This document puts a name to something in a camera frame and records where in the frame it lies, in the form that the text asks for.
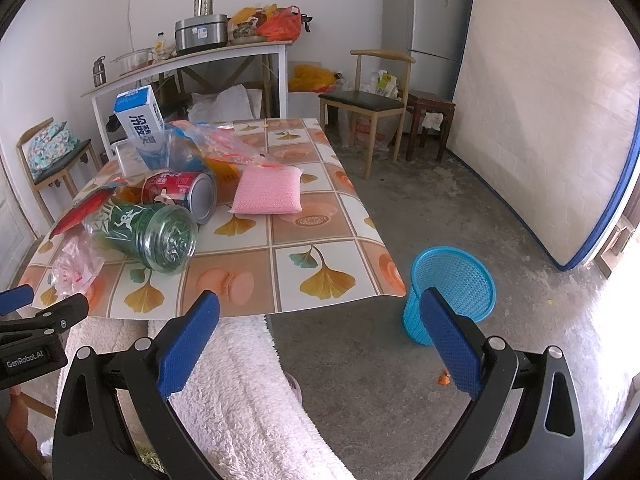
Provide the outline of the blue white carton box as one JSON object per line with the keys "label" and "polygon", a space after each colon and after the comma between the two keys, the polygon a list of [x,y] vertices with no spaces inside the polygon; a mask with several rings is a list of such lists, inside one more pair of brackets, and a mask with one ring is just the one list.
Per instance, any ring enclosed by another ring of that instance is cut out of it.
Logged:
{"label": "blue white carton box", "polygon": [[153,88],[143,86],[119,93],[113,112],[149,170],[167,168],[169,144]]}

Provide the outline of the wooden chair black seat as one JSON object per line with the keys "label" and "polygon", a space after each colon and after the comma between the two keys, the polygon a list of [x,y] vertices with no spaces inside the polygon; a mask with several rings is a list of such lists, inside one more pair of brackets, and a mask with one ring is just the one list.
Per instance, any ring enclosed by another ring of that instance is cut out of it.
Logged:
{"label": "wooden chair black seat", "polygon": [[[397,160],[402,138],[402,127],[404,126],[408,104],[411,69],[416,60],[408,54],[384,49],[354,49],[350,50],[349,54],[356,58],[355,89],[320,93],[319,124],[321,127],[324,127],[326,124],[326,109],[329,106],[336,107],[339,110],[347,110],[352,114],[352,119],[356,119],[358,115],[370,118],[369,145],[366,163],[364,164],[362,172],[363,179],[368,180],[372,169],[376,128],[378,128],[378,121],[381,118],[398,117],[392,162],[396,162]],[[385,61],[401,62],[405,65],[404,80],[400,85],[402,91],[400,100],[393,100],[386,98],[386,96],[379,96],[378,94],[364,92],[359,89],[362,58],[364,56],[368,58],[379,58]]]}

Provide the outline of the steel utensil holder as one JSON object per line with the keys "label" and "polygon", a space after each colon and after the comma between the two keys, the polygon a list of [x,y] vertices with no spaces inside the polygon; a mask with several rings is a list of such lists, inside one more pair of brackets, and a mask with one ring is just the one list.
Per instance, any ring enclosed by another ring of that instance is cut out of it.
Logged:
{"label": "steel utensil holder", "polygon": [[214,0],[193,0],[193,15],[196,18],[214,13]]}

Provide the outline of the blue plastic trash basket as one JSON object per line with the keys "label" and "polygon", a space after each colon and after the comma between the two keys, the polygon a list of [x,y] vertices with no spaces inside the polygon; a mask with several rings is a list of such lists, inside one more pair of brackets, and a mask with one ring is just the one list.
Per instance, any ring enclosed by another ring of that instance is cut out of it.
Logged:
{"label": "blue plastic trash basket", "polygon": [[483,321],[494,310],[497,291],[483,263],[462,249],[435,246],[418,255],[410,270],[410,292],[402,315],[408,336],[417,344],[431,346],[420,317],[422,292],[435,287],[457,314]]}

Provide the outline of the white side table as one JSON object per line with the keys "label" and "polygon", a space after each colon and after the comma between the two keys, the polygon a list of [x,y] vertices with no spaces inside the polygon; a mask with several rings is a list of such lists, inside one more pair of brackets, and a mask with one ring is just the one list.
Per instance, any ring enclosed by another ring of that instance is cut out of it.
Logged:
{"label": "white side table", "polygon": [[[287,118],[288,49],[293,44],[292,40],[266,41],[201,50],[132,70],[125,75],[117,76],[114,80],[107,81],[106,84],[102,84],[98,88],[85,92],[81,97],[88,96],[90,99],[107,159],[113,159],[114,153],[106,130],[106,119],[99,108],[99,98],[120,89],[130,88],[133,84],[151,79],[154,76],[162,79],[165,74],[171,72],[176,73],[178,87],[181,90],[184,89],[182,74],[186,74],[201,87],[201,91],[218,93],[239,82],[244,70],[247,70],[254,60],[258,60],[262,66],[262,97],[264,98],[265,115],[274,117],[274,113],[278,113],[279,118]],[[213,81],[204,78],[204,70],[200,68],[200,65],[229,62],[230,60],[241,60],[242,63],[226,79],[214,84]]]}

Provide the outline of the red drink can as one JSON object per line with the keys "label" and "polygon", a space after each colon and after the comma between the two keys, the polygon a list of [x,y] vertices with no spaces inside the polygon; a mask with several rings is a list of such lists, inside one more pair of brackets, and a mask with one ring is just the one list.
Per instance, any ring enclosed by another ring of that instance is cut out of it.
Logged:
{"label": "red drink can", "polygon": [[217,203],[215,178],[207,171],[162,171],[144,181],[141,201],[186,208],[200,226],[212,216]]}

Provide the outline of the pink clear plastic bag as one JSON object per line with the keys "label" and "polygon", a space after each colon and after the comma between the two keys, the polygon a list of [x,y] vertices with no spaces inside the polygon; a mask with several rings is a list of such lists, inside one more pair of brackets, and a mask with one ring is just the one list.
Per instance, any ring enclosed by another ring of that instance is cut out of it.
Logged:
{"label": "pink clear plastic bag", "polygon": [[86,232],[74,235],[52,264],[52,286],[62,298],[84,294],[104,266],[104,258]]}

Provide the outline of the pink sponge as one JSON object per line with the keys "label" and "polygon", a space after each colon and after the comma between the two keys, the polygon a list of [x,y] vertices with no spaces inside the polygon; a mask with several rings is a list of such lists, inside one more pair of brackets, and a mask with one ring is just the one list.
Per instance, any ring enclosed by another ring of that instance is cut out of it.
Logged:
{"label": "pink sponge", "polygon": [[247,167],[236,188],[232,214],[297,214],[300,178],[303,171],[294,166]]}

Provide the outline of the dark wooden stool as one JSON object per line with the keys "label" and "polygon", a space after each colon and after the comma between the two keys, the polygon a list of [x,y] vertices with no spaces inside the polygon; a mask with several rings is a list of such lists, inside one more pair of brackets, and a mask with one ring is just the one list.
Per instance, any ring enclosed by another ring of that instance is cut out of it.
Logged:
{"label": "dark wooden stool", "polygon": [[[433,130],[439,134],[439,144],[436,159],[440,162],[444,157],[449,133],[454,121],[456,104],[452,101],[436,96],[430,92],[410,91],[407,102],[407,112],[411,115],[409,143],[406,161],[410,162],[416,142],[422,130]],[[419,141],[425,144],[425,136]]]}

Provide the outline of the yellow bag under table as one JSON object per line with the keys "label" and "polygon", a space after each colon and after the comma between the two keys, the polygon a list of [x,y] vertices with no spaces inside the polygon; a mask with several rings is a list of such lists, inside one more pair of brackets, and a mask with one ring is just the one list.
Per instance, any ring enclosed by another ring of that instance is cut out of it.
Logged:
{"label": "yellow bag under table", "polygon": [[334,89],[341,79],[339,73],[321,66],[297,64],[288,81],[288,91],[323,93]]}

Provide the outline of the glass bowl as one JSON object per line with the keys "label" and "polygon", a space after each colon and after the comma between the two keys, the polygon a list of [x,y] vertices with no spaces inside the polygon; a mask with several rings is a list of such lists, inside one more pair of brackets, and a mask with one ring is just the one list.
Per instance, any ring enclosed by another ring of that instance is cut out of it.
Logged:
{"label": "glass bowl", "polygon": [[144,48],[119,55],[112,63],[116,66],[119,76],[125,76],[149,66],[152,61],[152,49]]}

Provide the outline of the steel rice cooker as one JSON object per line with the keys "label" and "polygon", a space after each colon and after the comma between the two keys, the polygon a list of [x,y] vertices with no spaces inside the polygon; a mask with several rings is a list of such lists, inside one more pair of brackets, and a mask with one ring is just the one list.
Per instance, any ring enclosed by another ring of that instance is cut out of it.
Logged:
{"label": "steel rice cooker", "polygon": [[228,16],[226,14],[194,16],[175,24],[175,45],[178,55],[225,47],[227,44]]}

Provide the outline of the small steel canister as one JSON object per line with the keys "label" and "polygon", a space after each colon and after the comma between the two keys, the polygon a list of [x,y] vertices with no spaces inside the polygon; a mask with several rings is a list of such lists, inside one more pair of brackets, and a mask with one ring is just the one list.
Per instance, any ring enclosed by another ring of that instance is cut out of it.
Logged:
{"label": "small steel canister", "polygon": [[93,62],[92,66],[92,79],[96,88],[99,88],[106,84],[106,69],[104,64],[105,56],[101,55]]}

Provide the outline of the white mattress blue edge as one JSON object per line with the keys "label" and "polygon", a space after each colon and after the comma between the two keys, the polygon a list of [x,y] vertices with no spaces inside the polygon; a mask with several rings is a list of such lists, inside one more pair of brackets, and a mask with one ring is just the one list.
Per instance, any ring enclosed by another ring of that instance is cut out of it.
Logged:
{"label": "white mattress blue edge", "polygon": [[562,270],[638,179],[639,48],[612,0],[473,0],[450,151]]}

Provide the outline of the clear red plastic wrapper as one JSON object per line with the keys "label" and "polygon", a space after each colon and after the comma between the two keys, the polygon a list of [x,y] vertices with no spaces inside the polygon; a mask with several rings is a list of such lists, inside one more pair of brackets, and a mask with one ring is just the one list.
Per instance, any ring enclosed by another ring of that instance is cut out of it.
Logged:
{"label": "clear red plastic wrapper", "polygon": [[96,212],[115,193],[115,190],[114,186],[102,186],[91,191],[58,219],[49,237],[63,234],[81,224],[89,214]]}

